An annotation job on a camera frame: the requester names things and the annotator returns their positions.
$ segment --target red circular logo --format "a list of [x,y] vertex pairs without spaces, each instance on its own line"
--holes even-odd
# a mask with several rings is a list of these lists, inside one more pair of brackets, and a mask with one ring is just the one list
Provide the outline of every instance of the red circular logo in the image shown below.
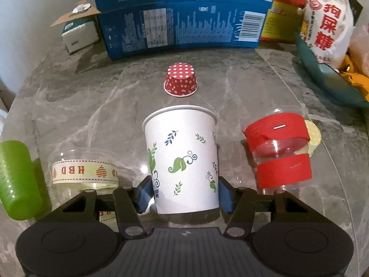
[[310,0],[309,5],[310,5],[310,8],[315,11],[323,7],[323,5],[318,0]]

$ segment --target teal bowl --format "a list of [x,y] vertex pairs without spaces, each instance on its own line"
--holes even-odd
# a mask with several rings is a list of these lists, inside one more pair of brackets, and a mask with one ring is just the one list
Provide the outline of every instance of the teal bowl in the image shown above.
[[306,71],[315,83],[333,99],[335,104],[369,108],[361,93],[341,77],[332,67],[325,63],[318,63],[314,53],[296,33],[296,47],[298,55]]

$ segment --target plastic bag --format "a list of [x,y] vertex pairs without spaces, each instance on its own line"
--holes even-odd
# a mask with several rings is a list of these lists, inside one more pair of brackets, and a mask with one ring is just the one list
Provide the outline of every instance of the plastic bag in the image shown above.
[[341,65],[354,30],[348,0],[307,0],[301,38],[318,62],[334,69]]
[[356,27],[350,41],[350,56],[358,70],[369,77],[369,26]]

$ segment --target round joint cover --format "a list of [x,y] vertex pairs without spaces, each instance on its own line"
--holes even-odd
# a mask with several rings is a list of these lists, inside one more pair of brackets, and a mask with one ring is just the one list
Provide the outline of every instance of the round joint cover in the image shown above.
[[272,270],[286,276],[333,276],[354,253],[349,235],[332,222],[271,222],[253,238],[255,252]]
[[47,277],[85,276],[104,267],[116,249],[114,231],[99,222],[38,222],[15,247],[27,270]]

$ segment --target silver screw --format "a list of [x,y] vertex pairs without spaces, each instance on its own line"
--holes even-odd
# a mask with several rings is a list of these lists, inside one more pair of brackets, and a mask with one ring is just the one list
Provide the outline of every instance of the silver screw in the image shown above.
[[125,229],[125,233],[130,236],[137,236],[143,233],[143,229],[139,226],[131,226]]
[[233,237],[239,237],[239,236],[242,236],[245,234],[245,231],[242,229],[242,228],[238,228],[238,227],[232,227],[232,228],[229,228],[227,230],[227,233],[230,235],[230,236],[233,236]]

